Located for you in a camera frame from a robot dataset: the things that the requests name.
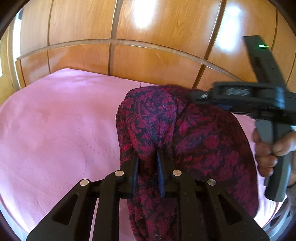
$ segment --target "wooden panel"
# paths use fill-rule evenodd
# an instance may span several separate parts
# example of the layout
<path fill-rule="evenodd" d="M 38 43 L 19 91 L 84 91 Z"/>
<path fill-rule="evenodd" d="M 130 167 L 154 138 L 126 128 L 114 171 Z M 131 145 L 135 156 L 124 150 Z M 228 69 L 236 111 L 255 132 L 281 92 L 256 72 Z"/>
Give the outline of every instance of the wooden panel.
<path fill-rule="evenodd" d="M 221 0 L 124 0 L 116 38 L 204 57 Z"/>
<path fill-rule="evenodd" d="M 221 72 L 217 72 L 213 69 L 206 67 L 197 85 L 197 89 L 207 91 L 213 87 L 214 82 L 233 82 L 233 81 L 236 81 L 236 80 L 230 78 L 229 76 Z"/>
<path fill-rule="evenodd" d="M 20 62 L 26 86 L 50 74 L 47 51 L 22 58 Z"/>
<path fill-rule="evenodd" d="M 140 87 L 155 86 L 154 84 L 140 82 Z"/>
<path fill-rule="evenodd" d="M 292 70 L 296 53 L 296 36 L 280 13 L 278 13 L 278 28 L 272 53 L 285 81 L 287 81 Z"/>
<path fill-rule="evenodd" d="M 290 91 L 296 93 L 296 64 L 294 64 L 291 76 L 287 83 L 287 87 Z"/>
<path fill-rule="evenodd" d="M 0 105 L 18 90 L 18 82 L 14 70 L 12 56 L 12 33 L 14 21 L 12 21 L 1 38 L 0 44 Z"/>
<path fill-rule="evenodd" d="M 115 45 L 112 75 L 165 85 L 177 84 L 191 88 L 201 64 L 173 53 L 136 47 Z"/>
<path fill-rule="evenodd" d="M 19 79 L 19 82 L 20 82 L 20 88 L 22 89 L 22 88 L 26 87 L 26 84 L 25 84 L 25 81 L 24 81 L 24 77 L 22 75 L 22 66 L 20 64 L 19 59 L 15 62 L 15 68 L 17 70 L 17 76 L 18 76 L 18 79 Z"/>
<path fill-rule="evenodd" d="M 85 44 L 48 50 L 51 73 L 71 68 L 108 74 L 109 45 Z"/>
<path fill-rule="evenodd" d="M 20 53 L 27 54 L 47 46 L 49 13 L 53 0 L 31 0 L 22 15 Z"/>
<path fill-rule="evenodd" d="M 116 0 L 54 0 L 50 44 L 109 39 Z"/>
<path fill-rule="evenodd" d="M 256 81 L 242 36 L 260 35 L 271 46 L 276 9 L 267 0 L 228 0 L 209 61 L 244 81 Z"/>

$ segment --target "metal rivet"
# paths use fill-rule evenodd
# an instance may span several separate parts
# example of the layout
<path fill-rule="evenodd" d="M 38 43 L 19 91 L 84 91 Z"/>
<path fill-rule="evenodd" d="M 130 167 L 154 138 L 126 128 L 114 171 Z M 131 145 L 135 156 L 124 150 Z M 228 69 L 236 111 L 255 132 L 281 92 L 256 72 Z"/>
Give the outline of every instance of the metal rivet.
<path fill-rule="evenodd" d="M 81 186 L 86 186 L 88 184 L 89 184 L 89 181 L 87 179 L 83 179 L 83 180 L 80 181 Z"/>
<path fill-rule="evenodd" d="M 207 181 L 207 183 L 210 185 L 210 186 L 215 186 L 217 184 L 217 182 L 214 180 L 214 179 L 209 179 Z"/>
<path fill-rule="evenodd" d="M 180 170 L 173 170 L 174 176 L 181 176 L 182 172 Z"/>
<path fill-rule="evenodd" d="M 123 171 L 116 171 L 115 172 L 115 176 L 117 176 L 117 177 L 122 177 L 123 175 L 124 175 Z"/>

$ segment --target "floral pattern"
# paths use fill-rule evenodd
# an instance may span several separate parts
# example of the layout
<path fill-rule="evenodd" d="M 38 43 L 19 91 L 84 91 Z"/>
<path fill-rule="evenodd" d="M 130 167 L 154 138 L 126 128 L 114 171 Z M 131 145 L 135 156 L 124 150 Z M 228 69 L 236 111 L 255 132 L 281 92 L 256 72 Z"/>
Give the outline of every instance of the floral pattern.
<path fill-rule="evenodd" d="M 213 178 L 251 215 L 258 209 L 257 174 L 248 140 L 234 115 L 188 102 L 192 90 L 149 86 L 129 91 L 118 108 L 120 164 L 139 161 L 136 196 L 128 200 L 137 241 L 176 240 L 176 201 L 158 189 L 156 148 L 196 180 Z"/>

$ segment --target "clamp handle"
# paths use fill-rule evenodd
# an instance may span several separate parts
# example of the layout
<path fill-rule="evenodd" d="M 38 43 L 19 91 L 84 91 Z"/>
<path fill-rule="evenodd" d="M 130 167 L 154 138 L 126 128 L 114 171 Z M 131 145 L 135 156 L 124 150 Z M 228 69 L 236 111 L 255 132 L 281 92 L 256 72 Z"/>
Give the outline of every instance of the clamp handle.
<path fill-rule="evenodd" d="M 272 123 L 269 120 L 257 120 L 257 131 L 263 142 L 272 145 L 286 133 L 292 131 L 289 124 Z M 286 189 L 291 173 L 292 152 L 278 157 L 278 163 L 274 167 L 274 173 L 265 178 L 265 197 L 269 200 L 282 202 L 286 196 Z"/>

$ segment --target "pink bedspread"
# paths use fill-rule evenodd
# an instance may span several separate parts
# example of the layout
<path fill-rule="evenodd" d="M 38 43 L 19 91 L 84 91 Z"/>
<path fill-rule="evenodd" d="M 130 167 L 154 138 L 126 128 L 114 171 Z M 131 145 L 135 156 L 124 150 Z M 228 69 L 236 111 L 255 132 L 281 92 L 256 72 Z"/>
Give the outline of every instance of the pink bedspread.
<path fill-rule="evenodd" d="M 115 115 L 126 93 L 150 84 L 63 69 L 11 96 L 0 107 L 0 201 L 30 232 L 80 180 L 103 179 L 119 169 Z M 253 121 L 238 116 L 248 140 Z M 264 197 L 258 176 L 264 226 L 280 204 Z M 120 202 L 120 240 L 133 240 L 126 201 Z"/>

